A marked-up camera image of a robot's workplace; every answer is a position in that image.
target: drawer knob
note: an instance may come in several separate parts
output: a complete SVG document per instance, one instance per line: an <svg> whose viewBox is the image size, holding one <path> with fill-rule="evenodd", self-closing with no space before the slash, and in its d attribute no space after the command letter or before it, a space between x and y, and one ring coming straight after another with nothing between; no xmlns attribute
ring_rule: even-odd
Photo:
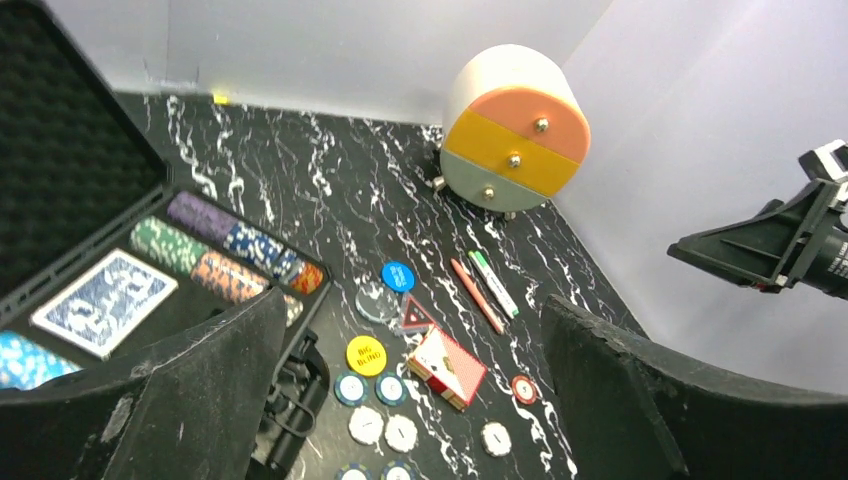
<svg viewBox="0 0 848 480"><path fill-rule="evenodd" d="M550 124L548 123L548 119L545 118L545 117L542 117L542 118L536 120L536 131L539 132L539 133L542 133L542 132L544 132L545 130L548 129L549 125Z"/></svg>

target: gray wall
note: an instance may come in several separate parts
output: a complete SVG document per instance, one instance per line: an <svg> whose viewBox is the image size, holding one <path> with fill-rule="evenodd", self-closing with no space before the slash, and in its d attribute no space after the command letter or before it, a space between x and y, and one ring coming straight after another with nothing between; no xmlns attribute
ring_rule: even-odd
<svg viewBox="0 0 848 480"><path fill-rule="evenodd" d="M564 62L611 0L51 0L118 89L440 123L460 68L521 43Z"/></svg>
<svg viewBox="0 0 848 480"><path fill-rule="evenodd" d="M589 158L561 211L656 340L748 375L848 393L848 303L726 285L667 257L806 183L848 138L848 3L616 0L565 65Z"/></svg>

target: marker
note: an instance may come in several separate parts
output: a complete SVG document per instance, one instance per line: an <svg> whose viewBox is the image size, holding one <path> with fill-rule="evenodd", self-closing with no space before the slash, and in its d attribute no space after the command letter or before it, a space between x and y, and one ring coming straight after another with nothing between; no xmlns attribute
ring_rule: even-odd
<svg viewBox="0 0 848 480"><path fill-rule="evenodd" d="M483 314L486 315L489 323L492 324L492 328L494 328L498 334L502 335L504 332L503 323L501 323L500 319L495 314L495 311L492 310L492 307L486 303L486 299L483 298L483 294L480 293L480 290L477 290L477 287L474 286L474 280L471 280L471 277L468 276L468 273L465 271L465 267L463 267L462 264L457 262L454 258L451 258L451 265L453 266L453 270L456 272L456 275L460 280L462 280L462 283L465 285L468 293L470 293L471 297L474 298L474 301L477 302L477 306L480 307L480 310L483 310Z"/></svg>
<svg viewBox="0 0 848 480"><path fill-rule="evenodd" d="M486 286L489 287L489 290L498 300L498 303L501 304L501 308L504 309L507 316L510 319L515 318L518 315L518 305L512 301L512 297L507 293L506 288L504 288L503 284L498 277L495 276L495 272L492 270L492 267L489 266L489 262L486 261L486 258L482 253L474 250L468 251L468 258L471 259L471 263L474 264L474 268L480 272L480 276L483 277L483 280L486 281Z"/></svg>

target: marble surface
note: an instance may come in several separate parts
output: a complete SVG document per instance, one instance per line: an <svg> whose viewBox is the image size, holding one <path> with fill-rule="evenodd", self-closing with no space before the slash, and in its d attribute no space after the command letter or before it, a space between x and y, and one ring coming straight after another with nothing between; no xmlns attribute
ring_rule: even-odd
<svg viewBox="0 0 848 480"><path fill-rule="evenodd" d="M432 149L440 131L432 126L219 106L203 97L120 98L173 162L176 181L202 187L331 266L335 285L312 328L333 378L347 370L347 342L367 334L386 346L387 368L406 379L410 398L404 405L381 405L373 381L366 405L384 418L400 413L414 420L419 438L411 453L397 454L385 441L376 447L356 444L347 432L352 410L331 396L289 478L334 478L350 462L364 464L379 478L396 459L412 464L418 478L431 480L576 478L539 351L539 308L549 294L559 293L618 326L643 332L550 204L505 223L450 192L434 194L429 182L438 166ZM490 258L521 310L507 335L493 332L450 268L451 257L472 248ZM357 286L379 280L380 268L391 260L417 272L414 295L489 367L465 413L407 372L403 361L420 336L396 338L356 313ZM510 382L518 374L537 382L535 404L513 399ZM512 437L512 453L505 458L483 450L480 431L492 420Z"/></svg>

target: yellow button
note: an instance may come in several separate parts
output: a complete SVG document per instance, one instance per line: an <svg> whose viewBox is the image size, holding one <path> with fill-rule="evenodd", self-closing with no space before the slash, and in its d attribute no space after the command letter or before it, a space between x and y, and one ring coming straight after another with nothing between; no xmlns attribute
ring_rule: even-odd
<svg viewBox="0 0 848 480"><path fill-rule="evenodd" d="M444 149L545 197L557 193L580 166L471 110L460 115ZM510 164L513 155L521 158L519 165Z"/></svg>
<svg viewBox="0 0 848 480"><path fill-rule="evenodd" d="M374 377L386 368L386 349L374 337L360 335L347 344L347 364L363 377Z"/></svg>

